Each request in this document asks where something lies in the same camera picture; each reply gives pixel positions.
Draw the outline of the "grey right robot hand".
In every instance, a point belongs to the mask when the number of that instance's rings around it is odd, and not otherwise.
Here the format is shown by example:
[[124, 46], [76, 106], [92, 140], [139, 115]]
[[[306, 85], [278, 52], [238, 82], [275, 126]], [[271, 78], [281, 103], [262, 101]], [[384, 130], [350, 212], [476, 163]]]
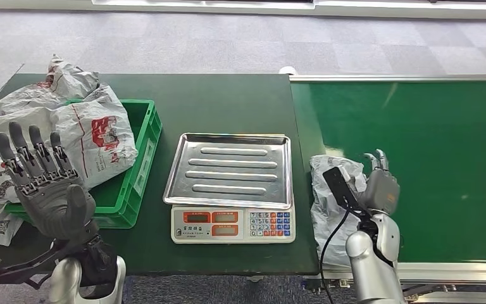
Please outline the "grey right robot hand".
[[364, 154], [371, 162], [372, 171], [366, 180], [366, 189], [359, 194], [359, 204], [365, 210], [380, 210], [391, 215], [397, 208], [400, 186], [389, 170], [385, 152], [381, 149], [375, 151], [377, 156]]

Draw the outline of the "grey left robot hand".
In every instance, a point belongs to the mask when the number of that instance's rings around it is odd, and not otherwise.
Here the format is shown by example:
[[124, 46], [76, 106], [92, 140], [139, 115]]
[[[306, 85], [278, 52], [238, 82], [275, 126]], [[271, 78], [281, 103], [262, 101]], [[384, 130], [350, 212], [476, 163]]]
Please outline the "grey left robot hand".
[[0, 132], [0, 157], [32, 224], [58, 240], [93, 238], [99, 231], [93, 219], [96, 202], [73, 167], [59, 133], [50, 134], [50, 148], [38, 126], [31, 125], [28, 133], [26, 141], [21, 125], [10, 122], [8, 132]]

